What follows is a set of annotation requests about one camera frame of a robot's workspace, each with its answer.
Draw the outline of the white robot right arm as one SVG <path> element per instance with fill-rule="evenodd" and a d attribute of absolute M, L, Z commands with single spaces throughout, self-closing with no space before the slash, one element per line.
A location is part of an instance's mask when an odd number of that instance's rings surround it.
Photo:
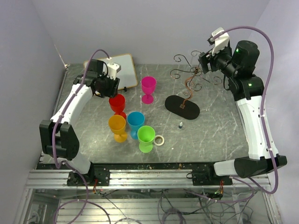
<path fill-rule="evenodd" d="M 286 156 L 279 155 L 275 145 L 271 150 L 267 147 L 266 141 L 271 135 L 262 126 L 266 120 L 265 110 L 261 107 L 264 84 L 254 74 L 259 54 L 254 42 L 242 40 L 235 50 L 231 49 L 229 41 L 215 41 L 211 50 L 199 56 L 204 73 L 219 70 L 228 79 L 228 89 L 234 97 L 249 147 L 248 156 L 216 162 L 214 169 L 207 171 L 206 179 L 212 185 L 225 175 L 248 178 L 270 173 L 274 167 L 287 164 Z"/>

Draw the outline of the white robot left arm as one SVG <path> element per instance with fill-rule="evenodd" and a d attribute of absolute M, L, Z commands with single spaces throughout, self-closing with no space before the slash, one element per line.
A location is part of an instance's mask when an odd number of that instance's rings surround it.
<path fill-rule="evenodd" d="M 80 143 L 72 125 L 95 93 L 99 93 L 101 98 L 116 96 L 120 82 L 116 75 L 120 70 L 117 63 L 92 59 L 84 74 L 74 79 L 71 92 L 61 108 L 51 119 L 43 120 L 39 125 L 43 153 L 50 155 L 58 168 L 66 162 L 76 169 L 78 179 L 84 185 L 95 181 L 95 173 L 91 171 L 91 162 L 79 151 Z"/>

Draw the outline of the clear wine glass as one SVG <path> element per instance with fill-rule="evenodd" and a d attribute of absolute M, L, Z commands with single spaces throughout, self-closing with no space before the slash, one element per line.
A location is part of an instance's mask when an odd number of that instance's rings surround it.
<path fill-rule="evenodd" d="M 198 50 L 193 50 L 191 52 L 191 60 L 190 60 L 190 65 L 191 67 L 197 67 L 198 65 L 198 55 L 200 54 L 200 52 Z"/>

